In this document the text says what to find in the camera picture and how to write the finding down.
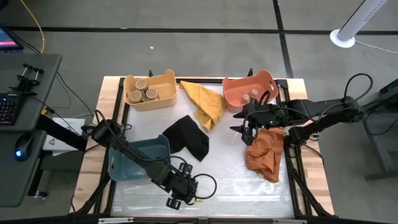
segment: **blue basket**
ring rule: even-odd
[[[170,157],[169,140],[162,134],[155,139],[130,142],[130,144],[152,159]],[[148,178],[146,171],[141,166],[113,148],[109,149],[108,170],[109,176],[115,181]]]

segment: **yellow cloth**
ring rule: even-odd
[[[224,115],[226,105],[223,96],[197,83],[181,81],[180,87],[187,92],[188,96],[198,107],[195,116],[199,123],[208,132],[211,131]]]

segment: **white object on floor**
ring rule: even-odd
[[[355,38],[352,37],[352,38],[349,39],[349,40],[340,40],[340,39],[338,38],[338,33],[339,33],[339,31],[340,31],[339,29],[333,30],[333,31],[330,33],[330,35],[329,35],[330,40],[331,40],[335,45],[337,45],[337,46],[339,46],[339,47],[342,47],[342,48],[350,48],[350,47],[352,47],[352,46],[355,44]]]
[[[64,128],[73,131],[70,127],[72,126],[74,130],[78,132],[78,134],[82,134],[81,127],[85,125],[85,120],[84,119],[73,119],[73,118],[65,118],[65,121],[69,123],[69,125],[63,121],[61,118],[53,118],[53,121],[55,121],[57,124],[63,126]],[[74,147],[69,146],[68,144],[64,143],[63,141],[60,141],[50,135],[47,135],[47,138],[45,139],[44,147],[43,150],[45,151],[52,151],[53,156],[61,155],[65,152],[70,152],[70,151],[76,151]]]
[[[330,33],[330,40],[342,48],[352,47],[355,44],[354,36],[386,2],[387,0],[364,0],[341,30]]]

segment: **table leg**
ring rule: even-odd
[[[46,192],[40,192],[37,189],[39,188],[40,180],[43,176],[43,170],[40,168],[42,166],[42,161],[43,161],[43,156],[39,157],[39,163],[37,164],[37,169],[35,171],[35,174],[33,176],[32,182],[30,183],[29,190],[27,192],[28,196],[33,196],[33,197],[41,197],[42,199],[45,199],[47,196]]]

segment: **plastic sheet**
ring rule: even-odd
[[[203,86],[222,94],[220,84]],[[177,91],[177,103],[173,106],[150,111],[130,108],[127,123],[133,128],[126,131],[127,140],[156,138],[187,114],[197,122],[193,114],[196,106],[184,90]],[[293,217],[285,157],[282,156],[280,162],[278,183],[270,183],[248,170],[244,163],[246,145],[240,140],[240,134],[234,140],[235,132],[229,129],[230,126],[240,125],[243,120],[234,119],[232,115],[226,111],[210,133],[197,122],[210,141],[209,153],[202,162],[197,161],[186,148],[174,154],[193,165],[192,175],[206,173],[217,180],[217,193],[212,198],[198,200],[192,206],[182,203],[180,210],[173,210],[165,206],[170,195],[150,180],[125,180],[116,183],[112,216]],[[172,164],[178,167],[180,161],[172,158]],[[210,178],[199,177],[197,180],[198,196],[206,197],[212,193],[214,183]]]

